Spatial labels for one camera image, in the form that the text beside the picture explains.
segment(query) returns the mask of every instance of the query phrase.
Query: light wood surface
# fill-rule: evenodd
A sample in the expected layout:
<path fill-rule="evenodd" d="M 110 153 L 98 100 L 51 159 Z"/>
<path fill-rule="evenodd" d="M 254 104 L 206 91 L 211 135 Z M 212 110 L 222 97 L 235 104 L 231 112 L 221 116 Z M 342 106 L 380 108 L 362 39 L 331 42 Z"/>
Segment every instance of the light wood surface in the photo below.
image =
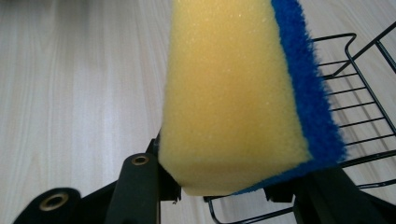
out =
<path fill-rule="evenodd" d="M 312 36 L 357 33 L 352 53 L 396 21 L 393 0 L 301 2 Z M 146 150 L 161 127 L 171 8 L 171 0 L 0 1 L 0 223 L 48 189 L 85 196 Z M 396 34 L 385 43 L 396 57 Z M 329 60 L 339 54 L 320 51 Z M 366 56 L 363 72 L 396 123 L 396 75 L 378 58 Z M 395 164 L 347 171 L 357 183 L 387 180 L 396 177 Z M 395 190 L 370 192 L 396 203 Z M 164 224 L 213 223 L 201 198 L 182 197 L 163 203 Z M 223 221 L 274 209 L 262 192 L 215 206 Z M 294 222 L 289 214 L 261 223 Z"/>

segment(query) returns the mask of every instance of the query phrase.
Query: sponge edge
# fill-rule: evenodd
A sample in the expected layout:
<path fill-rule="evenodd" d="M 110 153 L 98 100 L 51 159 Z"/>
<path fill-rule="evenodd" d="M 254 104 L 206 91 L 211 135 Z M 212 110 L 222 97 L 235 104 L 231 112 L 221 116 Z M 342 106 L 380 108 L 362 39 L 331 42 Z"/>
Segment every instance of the sponge edge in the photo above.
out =
<path fill-rule="evenodd" d="M 271 2 L 173 10 L 159 160 L 180 186 L 227 195 L 313 159 Z"/>

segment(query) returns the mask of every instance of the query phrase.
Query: black wire basket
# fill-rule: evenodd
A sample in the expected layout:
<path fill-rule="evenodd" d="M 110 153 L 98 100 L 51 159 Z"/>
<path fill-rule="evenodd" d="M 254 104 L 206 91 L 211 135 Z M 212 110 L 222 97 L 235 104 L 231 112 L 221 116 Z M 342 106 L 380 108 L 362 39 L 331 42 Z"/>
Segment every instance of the black wire basket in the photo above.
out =
<path fill-rule="evenodd" d="M 340 47 L 344 47 L 345 55 L 343 59 L 333 60 L 329 63 L 325 62 L 319 66 L 323 74 L 324 84 L 329 92 L 333 119 L 338 123 L 345 137 L 346 149 L 349 154 L 349 159 L 341 162 L 340 167 L 350 175 L 356 172 L 355 169 L 364 169 L 362 167 L 365 165 L 375 163 L 375 167 L 379 167 L 378 170 L 373 170 L 373 166 L 370 166 L 371 168 L 369 168 L 368 172 L 380 178 L 379 174 L 384 162 L 386 162 L 386 160 L 391 160 L 393 163 L 396 161 L 396 128 L 386 109 L 381 105 L 377 96 L 375 96 L 375 92 L 369 85 L 369 81 L 367 81 L 358 66 L 358 63 L 361 63 L 361 59 L 371 61 L 384 59 L 385 64 L 389 66 L 388 70 L 391 76 L 396 76 L 396 62 L 394 62 L 389 51 L 385 47 L 386 44 L 383 44 L 382 41 L 387 35 L 391 34 L 395 27 L 396 22 L 353 56 L 349 52 L 349 47 L 356 39 L 356 34 L 331 35 L 314 39 L 316 46 L 327 45 L 328 47 L 330 46 L 330 48 L 339 49 Z M 379 52 L 383 59 L 381 57 L 364 58 L 364 55 L 369 55 L 365 53 L 371 50 L 376 50 L 377 53 Z M 396 175 L 395 178 L 391 180 L 381 179 L 370 183 L 358 184 L 357 187 L 358 189 L 375 189 L 384 188 L 393 184 L 396 184 Z M 209 205 L 213 220 L 215 223 L 219 224 L 254 223 L 293 212 L 292 204 L 290 203 L 277 204 L 273 207 L 267 205 L 268 203 L 265 201 L 263 190 L 262 192 L 253 192 L 252 194 L 254 195 L 247 197 L 242 195 L 204 197 L 204 199 Z M 261 212 L 261 214 L 264 215 L 255 215 L 253 217 L 250 215 L 250 217 L 244 218 L 243 220 L 235 220 L 235 217 L 233 217 L 235 208 L 227 206 L 227 203 L 232 200 L 240 201 L 241 198 L 234 199 L 237 197 L 246 198 L 247 211 L 252 207 L 260 206 L 256 203 L 249 204 L 249 197 L 250 199 L 263 197 L 262 202 L 266 203 L 263 207 L 265 207 L 265 209 L 268 207 L 270 208 L 268 208 L 268 211 Z M 224 207 L 228 207 L 230 211 L 224 211 Z M 222 218 L 219 218 L 219 210 L 221 210 Z"/>

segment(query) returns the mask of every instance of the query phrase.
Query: screw hole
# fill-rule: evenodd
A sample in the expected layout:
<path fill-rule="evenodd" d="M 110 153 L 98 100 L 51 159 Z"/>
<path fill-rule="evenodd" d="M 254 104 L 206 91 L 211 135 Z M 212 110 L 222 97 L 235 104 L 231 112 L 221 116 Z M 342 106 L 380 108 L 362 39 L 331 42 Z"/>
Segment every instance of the screw hole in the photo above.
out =
<path fill-rule="evenodd" d="M 138 156 L 132 159 L 133 165 L 144 165 L 149 162 L 149 157 L 146 156 Z"/>
<path fill-rule="evenodd" d="M 69 195 L 67 193 L 62 192 L 53 194 L 41 202 L 40 210 L 44 212 L 55 210 L 64 205 L 67 200 L 69 200 Z"/>

